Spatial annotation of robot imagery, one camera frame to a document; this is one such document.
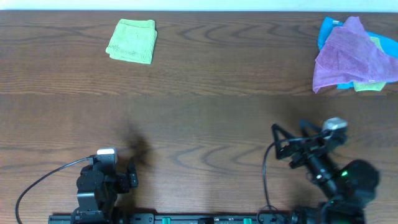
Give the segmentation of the purple microfiber cloth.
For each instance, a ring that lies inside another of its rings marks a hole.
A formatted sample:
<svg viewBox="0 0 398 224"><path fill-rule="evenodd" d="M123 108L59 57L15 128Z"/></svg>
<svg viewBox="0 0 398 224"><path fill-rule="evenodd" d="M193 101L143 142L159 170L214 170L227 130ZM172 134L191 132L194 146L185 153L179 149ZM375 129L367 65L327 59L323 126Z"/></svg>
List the purple microfiber cloth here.
<svg viewBox="0 0 398 224"><path fill-rule="evenodd" d="M339 82L397 81L397 58L380 51L370 40L359 17L334 27L315 59L312 89Z"/></svg>

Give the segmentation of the folded green cloth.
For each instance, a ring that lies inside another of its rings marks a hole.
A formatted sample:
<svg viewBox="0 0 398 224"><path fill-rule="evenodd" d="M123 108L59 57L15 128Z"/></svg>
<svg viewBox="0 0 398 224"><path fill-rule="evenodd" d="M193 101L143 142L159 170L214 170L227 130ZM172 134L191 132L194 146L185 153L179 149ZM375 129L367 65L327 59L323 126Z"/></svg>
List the folded green cloth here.
<svg viewBox="0 0 398 224"><path fill-rule="evenodd" d="M121 19L105 51L111 59L150 65L156 39L154 20Z"/></svg>

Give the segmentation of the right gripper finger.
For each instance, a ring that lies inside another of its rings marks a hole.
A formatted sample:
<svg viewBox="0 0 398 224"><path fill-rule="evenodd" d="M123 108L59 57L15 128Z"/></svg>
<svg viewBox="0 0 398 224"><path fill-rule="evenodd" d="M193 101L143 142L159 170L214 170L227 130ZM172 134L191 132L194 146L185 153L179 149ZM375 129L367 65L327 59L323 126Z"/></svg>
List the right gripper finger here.
<svg viewBox="0 0 398 224"><path fill-rule="evenodd" d="M316 134L320 134L322 131L321 127L307 120L300 120L299 127L303 137L310 137L309 130L314 131Z"/></svg>
<svg viewBox="0 0 398 224"><path fill-rule="evenodd" d="M278 124L273 124L271 126L271 131L276 146L281 146L283 142L287 142L288 140L293 139L295 137L294 135L286 131Z"/></svg>

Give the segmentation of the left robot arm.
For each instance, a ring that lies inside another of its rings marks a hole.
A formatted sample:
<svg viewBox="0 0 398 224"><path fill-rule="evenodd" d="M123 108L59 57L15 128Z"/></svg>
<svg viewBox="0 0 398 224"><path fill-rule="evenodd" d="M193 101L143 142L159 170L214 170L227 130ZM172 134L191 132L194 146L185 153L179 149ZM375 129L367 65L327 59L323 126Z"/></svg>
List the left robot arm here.
<svg viewBox="0 0 398 224"><path fill-rule="evenodd" d="M115 207L119 194L138 186L136 167L131 164L125 173L117 173L114 165L92 165L82 169L78 180L78 208L71 223L119 223L124 217Z"/></svg>

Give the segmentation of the green cloth in pile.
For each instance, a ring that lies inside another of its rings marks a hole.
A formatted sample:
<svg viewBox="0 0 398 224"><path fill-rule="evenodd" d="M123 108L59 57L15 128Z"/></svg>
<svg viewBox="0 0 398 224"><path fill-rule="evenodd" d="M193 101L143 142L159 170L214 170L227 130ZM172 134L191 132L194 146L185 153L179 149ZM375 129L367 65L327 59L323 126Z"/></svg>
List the green cloth in pile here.
<svg viewBox="0 0 398 224"><path fill-rule="evenodd" d="M376 45L380 51L384 51L378 37L370 36L370 40ZM355 91L381 91L386 85L386 82L371 82L371 83L358 83L353 82Z"/></svg>

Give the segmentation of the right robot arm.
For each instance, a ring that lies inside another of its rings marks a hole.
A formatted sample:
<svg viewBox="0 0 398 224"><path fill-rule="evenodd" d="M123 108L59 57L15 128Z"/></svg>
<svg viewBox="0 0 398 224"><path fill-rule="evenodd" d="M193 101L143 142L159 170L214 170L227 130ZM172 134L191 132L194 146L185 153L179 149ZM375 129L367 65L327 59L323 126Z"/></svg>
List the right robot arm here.
<svg viewBox="0 0 398 224"><path fill-rule="evenodd" d="M339 168L329 156L347 140L348 123L330 118L317 126L306 120L295 137L281 126L271 127L275 156L290 158L291 169L305 167L310 180L324 193L327 202L317 208L297 207L284 223L364 223L364 209L376 198L379 171L369 162L356 159Z"/></svg>

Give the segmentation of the blue cloth in pile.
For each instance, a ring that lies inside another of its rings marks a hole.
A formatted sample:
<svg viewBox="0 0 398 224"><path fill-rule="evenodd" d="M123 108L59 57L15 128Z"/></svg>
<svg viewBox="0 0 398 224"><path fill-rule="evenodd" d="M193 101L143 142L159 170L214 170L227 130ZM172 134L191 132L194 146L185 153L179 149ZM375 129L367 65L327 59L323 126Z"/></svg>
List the blue cloth in pile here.
<svg viewBox="0 0 398 224"><path fill-rule="evenodd" d="M320 28L320 32L318 35L318 49L321 50L331 34L332 30L334 27L342 26L343 23L341 21L334 20L333 18L326 17L322 23L322 26ZM388 38L384 37L379 34L375 34L372 32L368 32L369 38L370 36L373 37L378 37L381 42L382 49L384 50L384 53L390 55L391 57L397 58L397 42ZM336 84L336 88L339 90L346 90L353 87L353 82L339 82Z"/></svg>

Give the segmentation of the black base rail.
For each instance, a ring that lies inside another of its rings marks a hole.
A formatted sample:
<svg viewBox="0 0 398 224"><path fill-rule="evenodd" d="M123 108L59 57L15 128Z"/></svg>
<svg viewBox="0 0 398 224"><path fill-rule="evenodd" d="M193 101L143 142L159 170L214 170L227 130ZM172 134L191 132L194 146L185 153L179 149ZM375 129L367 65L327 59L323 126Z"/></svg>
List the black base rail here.
<svg viewBox="0 0 398 224"><path fill-rule="evenodd" d="M288 223L282 217L271 214L256 215L154 215L135 213L114 218L111 221L84 221L77 215L74 223L117 223L117 224L283 224Z"/></svg>

